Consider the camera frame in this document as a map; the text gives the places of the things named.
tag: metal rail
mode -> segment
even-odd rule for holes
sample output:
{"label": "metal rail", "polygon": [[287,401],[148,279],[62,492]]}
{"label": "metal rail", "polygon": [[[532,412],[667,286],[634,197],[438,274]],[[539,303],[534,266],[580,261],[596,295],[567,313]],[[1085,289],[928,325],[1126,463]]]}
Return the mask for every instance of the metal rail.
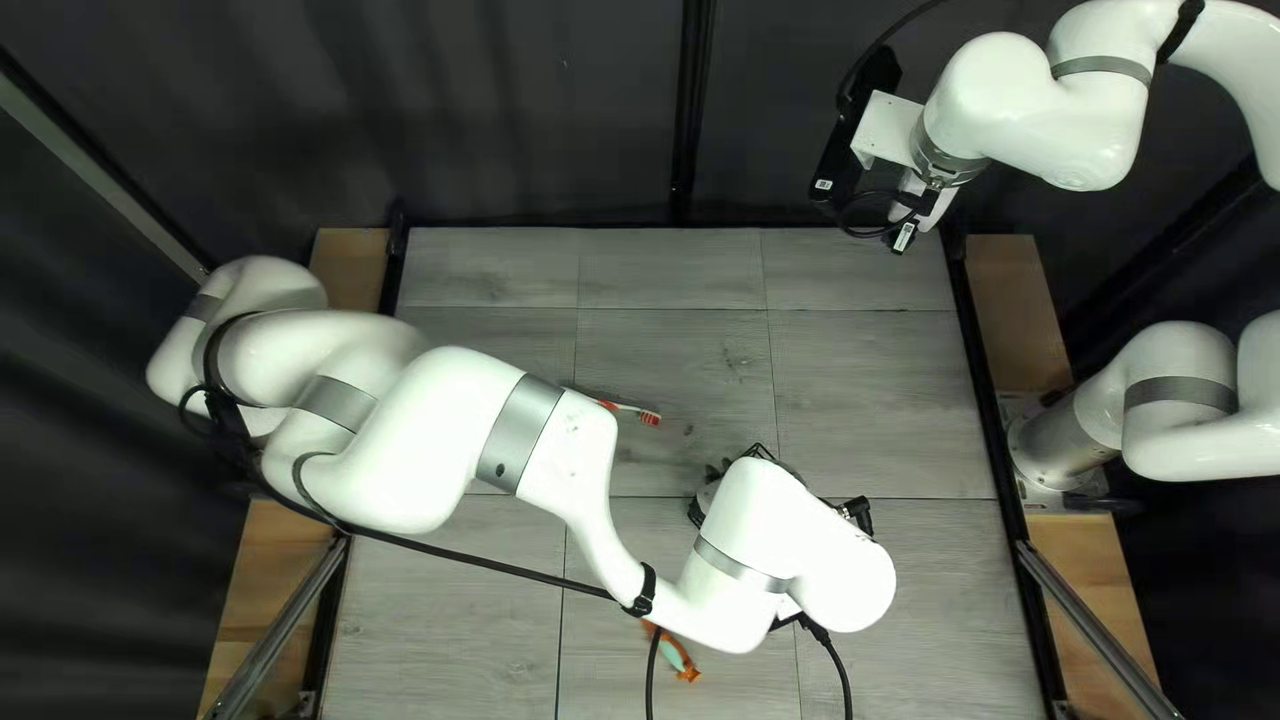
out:
{"label": "metal rail", "polygon": [[219,693],[218,700],[205,712],[204,720],[234,720],[239,717],[244,706],[253,700],[257,687],[262,684],[271,669],[275,666],[284,643],[293,634],[302,615],[311,602],[320,594],[320,591],[329,583],[329,578],[342,566],[347,557],[347,544],[349,538],[337,537],[329,544],[324,557],[316,561],[315,566],[302,580],[302,584],[293,591],[289,600],[284,602],[279,615],[268,625],[262,638],[253,644],[244,657],[244,662],[236,669],[236,674],[227,682],[227,687]]}
{"label": "metal rail", "polygon": [[1057,570],[1036,551],[1027,541],[1018,541],[1018,561],[1036,579],[1046,594],[1057,601],[1062,612],[1071,620],[1075,629],[1080,632],[1084,641],[1093,646],[1098,656],[1111,667],[1120,684],[1124,685],[1133,700],[1142,707],[1149,717],[1155,720],[1185,720],[1181,712],[1169,702],[1165,693],[1147,678],[1142,667],[1134,662],[1133,657],[1125,652],[1124,646],[1116,641],[1098,616],[1089,610],[1089,606],[1075,594],[1071,585],[1057,574]]}

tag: black cable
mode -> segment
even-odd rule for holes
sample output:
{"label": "black cable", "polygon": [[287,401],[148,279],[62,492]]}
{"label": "black cable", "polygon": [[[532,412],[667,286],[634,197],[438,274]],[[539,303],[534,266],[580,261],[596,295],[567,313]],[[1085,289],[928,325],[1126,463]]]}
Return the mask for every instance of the black cable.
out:
{"label": "black cable", "polygon": [[831,655],[831,661],[836,664],[836,673],[840,675],[840,692],[845,698],[845,720],[854,720],[854,694],[849,688],[849,673],[845,671],[845,662],[840,660],[840,653],[836,652],[836,644],[831,642],[831,633],[827,628],[814,623],[808,615],[801,612],[796,616],[800,626],[809,630],[813,639],[818,641],[818,644],[827,648],[827,655]]}
{"label": "black cable", "polygon": [[187,404],[191,402],[191,398],[195,397],[197,392],[202,392],[204,389],[205,386],[197,384],[191,389],[188,389],[187,392],[182,393],[182,398],[178,400],[178,421],[182,423],[182,427],[187,428],[187,432],[189,432],[193,436],[212,437],[214,433],[209,430],[202,430],[197,428],[195,423],[191,421],[193,413],[187,413]]}
{"label": "black cable", "polygon": [[[858,78],[858,73],[861,72],[863,65],[867,64],[867,61],[870,59],[872,54],[874,54],[877,49],[879,49],[882,45],[884,45],[884,42],[887,42],[888,38],[891,38],[895,35],[897,35],[897,32],[900,29],[902,29],[909,23],[911,23],[913,20],[915,20],[915,18],[919,18],[920,15],[928,13],[929,10],[937,8],[938,5],[941,5],[941,4],[946,3],[946,1],[947,0],[928,0],[927,3],[922,3],[920,5],[916,5],[913,10],[910,10],[909,13],[906,13],[905,15],[902,15],[897,20],[895,20],[893,24],[891,24],[887,28],[884,28],[884,32],[879,33],[879,36],[877,36],[876,40],[873,40],[872,44],[867,46],[867,50],[863,50],[863,54],[859,55],[858,60],[855,60],[854,64],[849,67],[849,72],[846,72],[845,77],[841,78],[840,87],[836,90],[836,109],[840,110],[841,117],[846,117],[846,115],[849,115],[852,111],[849,108],[850,92],[852,91],[852,85],[854,85],[854,81]],[[901,231],[902,227],[906,225],[908,223],[910,223],[911,220],[918,219],[919,215],[918,215],[916,210],[919,210],[919,206],[916,205],[916,202],[919,202],[919,199],[915,199],[915,202],[913,202],[910,200],[904,201],[901,197],[895,197],[895,201],[901,202],[902,205],[910,208],[913,211],[908,213],[901,219],[899,219],[899,220],[896,220],[893,223],[890,223],[887,225],[879,227],[879,228],[854,229],[854,228],[849,227],[849,217],[847,217],[849,209],[851,206],[854,206],[858,202],[858,200],[860,200],[863,197],[869,197],[872,195],[884,195],[884,193],[887,193],[887,195],[897,195],[897,196],[906,196],[908,199],[915,197],[913,195],[908,195],[908,193],[902,193],[902,192],[896,192],[896,191],[890,191],[890,190],[868,190],[868,191],[863,191],[863,192],[855,192],[852,195],[852,197],[849,199],[849,204],[845,205],[845,208],[840,211],[840,215],[837,215],[837,218],[836,218],[836,225],[841,231],[844,231],[845,234],[847,234],[850,237],[856,237],[859,240],[868,240],[868,238],[883,237],[883,236],[887,236],[887,234],[891,234],[891,233],[896,233],[896,232]]]}
{"label": "black cable", "polygon": [[[221,400],[224,402],[229,401],[229,398],[221,397],[221,393],[218,393],[216,391],[210,391],[209,388],[206,388],[204,386],[196,386],[195,388],[188,389],[183,395],[182,401],[178,404],[178,416],[182,419],[182,423],[183,423],[184,427],[191,428],[191,425],[188,424],[188,418],[186,416],[187,413],[188,413],[187,411],[187,402],[198,391],[205,391],[206,393],[209,393],[209,397],[215,398],[215,402],[219,401],[219,400]],[[225,427],[221,423],[219,423],[219,420],[218,420],[218,416],[223,416],[223,415],[225,415],[225,413],[212,413],[212,415],[215,415],[215,421],[214,421],[215,434],[216,433],[227,433],[228,430],[225,429]],[[247,443],[247,438],[242,437],[241,442],[242,443]],[[352,523],[346,523],[346,521],[338,520],[337,518],[334,518],[332,515],[325,516],[325,515],[328,515],[328,512],[320,512],[316,509],[302,506],[302,505],[294,502],[293,500],[291,500],[289,497],[287,497],[285,495],[280,493],[278,489],[275,489],[271,486],[271,483],[266,482],[266,479],[262,478],[261,473],[255,471],[255,470],[252,470],[250,468],[244,468],[244,465],[246,465],[244,462],[238,462],[238,461],[234,461],[234,460],[232,460],[232,462],[233,462],[233,465],[241,466],[244,470],[244,474],[248,475],[251,480],[253,480],[253,483],[259,487],[259,489],[261,489],[264,493],[266,493],[269,497],[271,497],[273,500],[275,500],[280,505],[288,507],[289,510],[293,510],[294,512],[297,512],[300,515],[305,515],[307,518],[311,518],[312,520],[317,520],[320,523],[325,523],[328,525],[332,525],[335,530],[338,530],[339,533],[342,533],[344,536],[365,536],[365,537],[367,537],[370,539],[375,539],[375,541],[390,543],[390,544],[394,544],[394,546],[399,546],[399,547],[403,547],[403,548],[407,548],[407,550],[413,550],[413,551],[422,552],[422,553],[426,553],[426,555],[433,555],[435,557],[443,557],[444,560],[452,560],[454,562],[463,562],[466,565],[475,565],[477,568],[484,568],[486,570],[494,570],[494,571],[498,571],[498,573],[506,573],[507,575],[515,575],[517,578],[525,578],[527,580],[534,580],[534,582],[538,582],[538,583],[544,583],[544,584],[548,584],[548,585],[554,585],[554,587],[558,587],[558,588],[564,588],[564,589],[580,592],[580,593],[584,593],[584,594],[591,594],[591,596],[595,596],[595,597],[600,597],[600,598],[604,598],[604,600],[612,600],[612,601],[617,602],[614,600],[614,597],[612,594],[609,594],[609,591],[607,591],[607,589],[604,589],[602,587],[589,585],[586,583],[580,583],[577,580],[571,580],[568,578],[561,578],[559,575],[549,575],[547,573],[539,573],[538,570],[530,570],[529,568],[521,568],[518,565],[509,565],[507,562],[500,562],[498,560],[490,560],[488,557],[479,557],[476,555],[467,555],[466,552],[458,552],[456,550],[448,550],[448,548],[444,548],[444,547],[436,547],[434,544],[426,544],[424,542],[419,542],[419,541],[403,538],[403,537],[394,536],[394,534],[390,534],[390,533],[384,533],[381,530],[375,530],[372,528],[365,528],[362,525],[356,525],[356,524],[352,524]],[[298,470],[298,465],[300,464],[294,465],[294,470]],[[294,479],[296,479],[296,482],[301,480],[301,477],[296,475]]]}
{"label": "black cable", "polygon": [[910,23],[915,18],[923,15],[924,13],[928,13],[929,10],[937,8],[938,5],[946,1],[947,0],[928,0],[928,3],[918,5],[914,10],[906,13],[905,15],[899,18],[893,24],[888,26],[888,28],[886,28],[884,32],[879,33],[879,36],[876,40],[873,40],[870,45],[867,46],[867,50],[863,50],[863,54],[858,58],[858,60],[852,65],[850,65],[849,72],[845,73],[845,77],[840,81],[840,90],[836,92],[836,108],[841,113],[846,110],[845,99],[849,97],[849,88],[854,83],[854,78],[858,77],[858,72],[861,70],[863,65],[867,64],[867,60],[872,56],[872,53],[876,53],[877,47],[884,45],[884,42],[887,42],[890,37],[897,35],[897,31],[906,27],[908,23]]}
{"label": "black cable", "polygon": [[[879,228],[854,229],[849,227],[849,217],[856,209],[858,202],[860,200],[867,200],[870,197],[887,197],[893,202],[905,205],[906,208],[910,209],[910,211],[906,215],[902,215],[901,219]],[[909,192],[901,192],[897,190],[864,190],[861,192],[855,192],[852,197],[849,199],[849,204],[846,204],[845,208],[840,210],[840,215],[836,217],[836,225],[840,227],[840,229],[845,231],[845,234],[850,237],[870,238],[870,237],[886,236],[897,232],[899,229],[902,228],[902,225],[914,220],[916,218],[915,210],[919,202],[920,197],[911,195]]]}
{"label": "black cable", "polygon": [[840,653],[836,652],[836,646],[832,644],[831,639],[822,643],[822,647],[827,648],[831,661],[836,664],[836,673],[840,673],[840,692],[845,696],[845,720],[854,720],[854,697],[849,689],[849,673],[845,671],[845,664],[840,660]]}
{"label": "black cable", "polygon": [[649,670],[644,675],[644,716],[653,720],[653,664],[658,659],[658,643],[662,642],[662,628],[654,625],[653,639],[649,641]]}

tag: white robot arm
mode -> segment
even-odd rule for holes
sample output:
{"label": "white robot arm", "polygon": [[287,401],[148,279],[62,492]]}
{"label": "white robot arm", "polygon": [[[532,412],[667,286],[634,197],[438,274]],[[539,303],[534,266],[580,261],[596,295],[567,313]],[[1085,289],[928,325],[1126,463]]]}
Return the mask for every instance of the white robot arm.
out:
{"label": "white robot arm", "polygon": [[754,457],[726,474],[680,582],[653,577],[609,515],[617,423],[608,410],[480,352],[422,352],[412,327],[324,302],[319,282],[292,263],[220,268],[147,380],[173,404],[202,383],[228,392],[256,427],[266,482],[349,523],[428,533],[472,478],[494,484],[564,519],[623,606],[645,596],[653,623],[724,652],[755,648],[787,598],[836,632],[888,609],[884,550]]}
{"label": "white robot arm", "polygon": [[[1166,46],[1175,26],[1189,29]],[[1172,51],[1157,59],[1162,46]],[[923,106],[873,94],[851,149],[868,168],[876,158],[906,167],[900,188],[941,193],[922,231],[992,160],[1065,190],[1106,190],[1133,165],[1162,60],[1231,95],[1263,179],[1280,188],[1280,19],[1231,0],[1091,0],[1062,15],[1044,50],[1020,35],[983,35],[956,51]],[[897,206],[890,218],[906,213]]]}
{"label": "white robot arm", "polygon": [[1139,475],[1187,482],[1280,474],[1280,310],[1236,354],[1199,323],[1138,333],[1101,373],[1009,428],[1018,473],[1069,491],[1123,454]]}

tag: table surface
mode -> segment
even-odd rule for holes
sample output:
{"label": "table surface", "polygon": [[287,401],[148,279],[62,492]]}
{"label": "table surface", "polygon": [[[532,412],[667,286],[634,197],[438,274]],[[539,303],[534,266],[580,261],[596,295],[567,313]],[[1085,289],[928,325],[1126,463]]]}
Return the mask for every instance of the table surface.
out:
{"label": "table surface", "polygon": [[[819,495],[872,498],[900,589],[838,635],[859,717],[1042,716],[936,236],[905,258],[827,229],[415,229],[398,316],[549,379],[635,398],[612,479],[627,547],[668,578],[703,465],[764,442]],[[431,542],[593,580],[556,518],[463,498]],[[344,717],[643,717],[646,643],[617,606],[357,539],[324,697]],[[657,712],[840,717],[829,659],[788,626],[690,643]]]}

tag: sticker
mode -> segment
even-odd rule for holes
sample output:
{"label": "sticker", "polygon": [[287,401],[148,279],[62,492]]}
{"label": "sticker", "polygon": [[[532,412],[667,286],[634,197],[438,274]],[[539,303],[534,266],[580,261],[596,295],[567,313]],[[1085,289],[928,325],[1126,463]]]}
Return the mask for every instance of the sticker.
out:
{"label": "sticker", "polygon": [[906,252],[909,245],[911,245],[911,237],[915,234],[915,223],[906,223],[897,231],[897,240],[893,241],[893,252],[901,255]]}

